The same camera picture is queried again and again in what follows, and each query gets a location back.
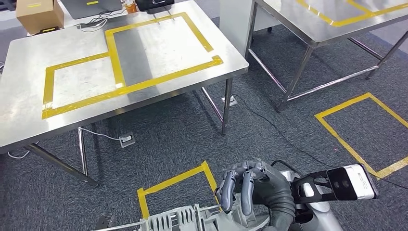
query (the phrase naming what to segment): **orange bottle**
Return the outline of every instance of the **orange bottle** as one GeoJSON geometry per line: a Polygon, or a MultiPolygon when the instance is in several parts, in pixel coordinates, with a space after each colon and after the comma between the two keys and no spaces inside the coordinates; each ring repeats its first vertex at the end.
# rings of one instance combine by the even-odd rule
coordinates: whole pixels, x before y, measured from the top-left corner
{"type": "Polygon", "coordinates": [[[127,13],[134,13],[134,12],[138,11],[136,9],[135,0],[126,0],[125,1],[125,8],[126,8],[127,13]]]}

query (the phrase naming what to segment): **table leg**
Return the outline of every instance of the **table leg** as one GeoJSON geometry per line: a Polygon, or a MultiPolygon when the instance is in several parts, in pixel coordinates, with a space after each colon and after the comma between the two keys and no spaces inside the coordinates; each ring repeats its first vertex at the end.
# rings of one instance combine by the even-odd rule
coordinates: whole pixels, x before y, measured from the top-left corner
{"type": "Polygon", "coordinates": [[[74,177],[92,185],[94,187],[98,186],[98,182],[94,181],[92,178],[84,175],[82,172],[76,170],[74,167],[64,163],[62,160],[58,159],[56,156],[52,155],[51,153],[47,152],[43,148],[39,147],[38,145],[32,143],[25,147],[27,150],[35,153],[39,157],[45,159],[46,161],[50,162],[56,167],[61,168],[62,170],[66,171],[67,173],[73,175],[74,177]]]}
{"type": "Polygon", "coordinates": [[[283,96],[282,100],[280,101],[280,104],[278,105],[278,108],[277,108],[278,112],[281,112],[285,108],[288,98],[291,95],[292,91],[294,90],[300,77],[302,76],[302,72],[305,69],[307,62],[309,61],[309,58],[312,55],[312,52],[313,52],[313,48],[308,47],[305,55],[303,56],[302,62],[300,63],[299,69],[297,70],[295,76],[293,77],[291,83],[289,84],[287,91],[285,92],[285,95],[283,96]]]}
{"type": "Polygon", "coordinates": [[[258,3],[256,3],[255,1],[252,1],[252,11],[250,15],[251,21],[249,24],[248,39],[246,41],[245,59],[248,59],[248,52],[249,52],[249,49],[251,48],[252,34],[254,33],[257,8],[258,8],[258,3]]]}
{"type": "Polygon", "coordinates": [[[88,165],[87,156],[85,155],[84,134],[82,133],[81,127],[78,128],[78,137],[79,137],[79,151],[81,152],[82,160],[82,170],[84,171],[84,175],[88,176],[88,165]]]}
{"type": "Polygon", "coordinates": [[[377,64],[378,68],[375,70],[372,70],[369,75],[367,76],[366,79],[370,79],[374,73],[380,69],[381,65],[383,65],[397,50],[398,48],[404,43],[404,41],[408,38],[408,31],[405,32],[405,34],[402,36],[398,42],[391,48],[391,50],[384,56],[384,58],[377,64]]]}
{"type": "Polygon", "coordinates": [[[225,102],[224,102],[224,115],[222,117],[222,134],[227,133],[228,117],[230,112],[230,101],[231,101],[231,90],[232,90],[232,78],[227,79],[225,82],[225,102]]]}

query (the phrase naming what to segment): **laptop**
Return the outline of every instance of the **laptop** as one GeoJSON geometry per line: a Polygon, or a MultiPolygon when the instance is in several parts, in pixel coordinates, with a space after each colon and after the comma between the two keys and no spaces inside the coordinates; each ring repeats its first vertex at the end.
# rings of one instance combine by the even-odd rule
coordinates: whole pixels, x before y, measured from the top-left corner
{"type": "Polygon", "coordinates": [[[73,19],[122,9],[120,0],[61,0],[73,19]]]}

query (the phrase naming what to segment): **black cable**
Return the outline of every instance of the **black cable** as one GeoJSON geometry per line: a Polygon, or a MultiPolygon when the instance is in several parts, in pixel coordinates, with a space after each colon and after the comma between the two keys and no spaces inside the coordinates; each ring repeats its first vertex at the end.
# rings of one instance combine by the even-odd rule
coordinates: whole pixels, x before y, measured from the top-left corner
{"type": "MultiPolygon", "coordinates": [[[[309,154],[309,153],[303,151],[302,149],[296,147],[294,144],[292,144],[292,143],[282,134],[282,132],[279,130],[278,127],[276,127],[275,124],[273,124],[271,121],[269,121],[269,120],[268,120],[267,118],[265,118],[263,115],[260,115],[259,113],[257,113],[257,112],[255,112],[254,110],[252,110],[252,109],[246,104],[245,100],[244,100],[241,96],[239,96],[239,95],[237,95],[237,94],[234,94],[234,96],[235,96],[235,97],[238,97],[238,98],[240,98],[240,100],[242,100],[242,102],[243,102],[243,104],[245,105],[246,109],[248,109],[250,112],[254,113],[255,115],[261,117],[262,119],[264,119],[265,121],[267,121],[269,124],[271,124],[272,127],[279,133],[279,135],[280,135],[280,136],[286,141],[286,143],[288,143],[290,146],[292,146],[293,148],[295,148],[295,149],[298,150],[299,152],[304,153],[304,154],[310,156],[312,159],[316,160],[317,162],[321,163],[322,165],[325,165],[325,166],[328,166],[328,167],[332,167],[332,168],[336,168],[335,166],[331,166],[331,165],[328,165],[328,164],[326,164],[326,163],[321,162],[320,160],[318,160],[317,158],[315,158],[313,155],[311,155],[311,154],[309,154]]],[[[377,178],[380,179],[380,180],[384,180],[385,182],[388,182],[388,183],[393,184],[393,185],[395,185],[395,186],[397,186],[397,187],[400,187],[400,188],[403,188],[403,189],[408,190],[408,187],[405,187],[405,186],[396,184],[396,183],[394,183],[394,182],[392,182],[392,181],[383,179],[383,178],[378,177],[378,176],[376,176],[376,175],[374,175],[374,174],[372,174],[372,173],[370,173],[370,174],[371,174],[372,176],[374,176],[374,177],[377,177],[377,178]]]]}
{"type": "Polygon", "coordinates": [[[125,10],[122,10],[122,12],[120,12],[120,13],[114,13],[114,14],[112,14],[114,11],[102,11],[102,12],[100,12],[100,13],[98,14],[98,17],[92,18],[89,22],[87,22],[87,23],[78,23],[78,24],[76,24],[76,25],[74,25],[74,26],[78,26],[78,25],[87,26],[87,25],[91,25],[91,24],[98,24],[98,23],[100,23],[101,21],[107,19],[108,16],[114,16],[114,15],[118,15],[118,14],[123,14],[123,12],[125,12],[125,10]]]}
{"type": "Polygon", "coordinates": [[[270,164],[270,165],[273,167],[273,166],[274,166],[275,164],[277,164],[277,163],[283,164],[283,165],[285,165],[286,167],[288,167],[290,170],[292,170],[294,173],[296,173],[297,175],[303,176],[303,174],[301,174],[300,172],[298,172],[294,167],[292,167],[292,166],[289,165],[288,163],[284,162],[283,160],[275,160],[275,161],[272,162],[272,164],[270,164]]]}

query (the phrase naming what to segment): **carpet floor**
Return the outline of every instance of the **carpet floor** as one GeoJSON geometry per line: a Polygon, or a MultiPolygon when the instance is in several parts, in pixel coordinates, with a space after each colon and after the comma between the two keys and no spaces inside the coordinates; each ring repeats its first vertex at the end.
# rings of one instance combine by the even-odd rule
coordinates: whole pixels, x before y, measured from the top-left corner
{"type": "MultiPolygon", "coordinates": [[[[358,39],[382,54],[391,48],[370,33],[358,39]]],[[[252,48],[286,86],[306,50],[302,41],[282,26],[274,27],[272,33],[256,32],[252,48]]],[[[90,230],[101,213],[113,213],[115,225],[136,222],[141,217],[138,188],[147,189],[204,160],[217,182],[230,164],[254,158],[284,160],[302,172],[328,168],[298,149],[332,166],[356,163],[314,115],[367,92],[408,120],[408,57],[401,51],[371,80],[364,76],[350,79],[290,102],[279,114],[274,106],[281,92],[252,58],[249,63],[248,73],[233,82],[238,104],[230,109],[225,136],[199,90],[85,126],[113,137],[132,131],[136,137],[136,144],[121,148],[117,141],[85,133],[89,174],[100,182],[98,188],[78,182],[34,154],[21,160],[0,155],[0,230],[90,230]],[[285,138],[245,104],[274,123],[285,138]]],[[[349,41],[318,48],[296,92],[375,63],[349,41]]],[[[207,90],[221,107],[224,83],[207,90]]],[[[408,155],[408,128],[373,102],[356,103],[327,117],[327,121],[375,170],[408,155]]],[[[76,131],[41,140],[39,145],[81,169],[76,131]]],[[[386,179],[408,186],[408,167],[386,179]]],[[[375,184],[381,195],[377,200],[331,203],[343,229],[407,230],[407,190],[382,180],[375,184]]],[[[215,204],[203,175],[147,197],[151,214],[194,203],[215,204]]]]}

